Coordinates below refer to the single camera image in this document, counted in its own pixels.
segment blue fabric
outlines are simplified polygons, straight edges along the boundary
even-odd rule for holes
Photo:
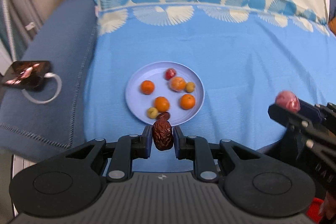
[[[336,16],[336,0],[330,0],[329,21]]]
[[[82,144],[84,81],[96,42],[93,0],[65,0],[45,22],[22,60],[49,60],[63,81],[52,102],[36,105],[20,90],[7,89],[0,108],[0,147],[40,161]],[[47,80],[37,100],[47,100],[56,81]]]
[[[136,70],[156,61],[182,63],[203,81],[204,105],[181,128],[209,142],[228,138],[259,149],[278,141],[284,128],[267,110],[281,90],[311,104],[336,101],[336,38],[325,26],[282,16],[282,28],[273,14],[250,12],[246,20],[214,5],[185,6],[193,14],[177,24],[166,18],[169,7],[115,10],[111,18],[120,22],[102,24],[106,33],[97,40],[85,89],[87,140],[111,142],[142,132],[145,124],[128,110],[124,91]],[[173,149],[159,152],[154,146],[150,159],[133,163],[137,171],[190,169],[192,162],[176,160]]]

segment circular pad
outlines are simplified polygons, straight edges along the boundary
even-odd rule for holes
[[[54,195],[70,188],[72,178],[62,172],[48,172],[39,175],[33,182],[34,188],[40,193]]]
[[[19,213],[61,217],[90,206],[101,191],[100,177],[83,160],[60,158],[19,172],[9,194]]]
[[[304,213],[315,185],[303,171],[265,156],[238,161],[225,179],[224,191],[245,212],[278,218]]]
[[[292,182],[282,174],[261,173],[254,177],[253,186],[265,194],[281,195],[289,191]]]

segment red fruit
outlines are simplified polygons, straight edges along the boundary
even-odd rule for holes
[[[280,92],[275,98],[275,103],[294,113],[300,110],[299,99],[289,90],[283,90]]]
[[[171,78],[173,78],[176,75],[176,70],[169,68],[166,70],[165,73],[165,79],[166,80],[170,80]]]

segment orange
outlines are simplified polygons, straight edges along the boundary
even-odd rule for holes
[[[169,101],[165,97],[160,96],[160,97],[155,98],[154,107],[159,112],[165,112],[169,109],[170,104],[169,104]]]
[[[169,80],[169,87],[174,91],[184,90],[186,82],[180,76],[173,77]]]
[[[141,83],[140,89],[143,94],[149,95],[154,91],[155,85],[152,81],[145,80]]]
[[[195,97],[191,94],[184,94],[180,99],[180,106],[185,110],[193,108],[195,103]]]

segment smartphone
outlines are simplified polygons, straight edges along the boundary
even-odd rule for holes
[[[17,89],[37,90],[44,75],[51,70],[49,61],[15,61],[6,71],[2,85]]]

